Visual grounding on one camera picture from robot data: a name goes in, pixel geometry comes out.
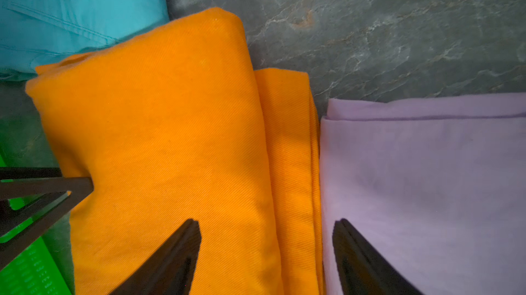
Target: blue cloth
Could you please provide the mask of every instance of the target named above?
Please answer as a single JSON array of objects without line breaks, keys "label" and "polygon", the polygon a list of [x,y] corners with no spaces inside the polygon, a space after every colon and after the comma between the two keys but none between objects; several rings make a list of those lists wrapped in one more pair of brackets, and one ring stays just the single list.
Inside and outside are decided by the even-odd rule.
[{"label": "blue cloth", "polygon": [[0,0],[0,79],[102,49],[169,21],[166,0]]}]

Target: orange fabric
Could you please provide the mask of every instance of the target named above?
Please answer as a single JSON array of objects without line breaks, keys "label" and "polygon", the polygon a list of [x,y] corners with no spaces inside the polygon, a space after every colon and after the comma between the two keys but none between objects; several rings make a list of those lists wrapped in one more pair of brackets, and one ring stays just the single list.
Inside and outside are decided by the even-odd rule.
[{"label": "orange fabric", "polygon": [[111,292],[188,218],[202,234],[192,295],[324,291],[308,77],[255,75],[235,15],[37,72],[26,91],[62,173],[95,185],[70,217],[77,295]]}]

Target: marble countertop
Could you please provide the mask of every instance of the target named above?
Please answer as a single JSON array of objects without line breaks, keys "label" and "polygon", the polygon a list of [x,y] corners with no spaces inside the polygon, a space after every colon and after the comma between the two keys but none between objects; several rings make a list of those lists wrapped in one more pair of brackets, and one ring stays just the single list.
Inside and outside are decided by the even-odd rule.
[{"label": "marble countertop", "polygon": [[526,91],[526,0],[167,0],[240,16],[255,69],[305,71],[329,98]]}]

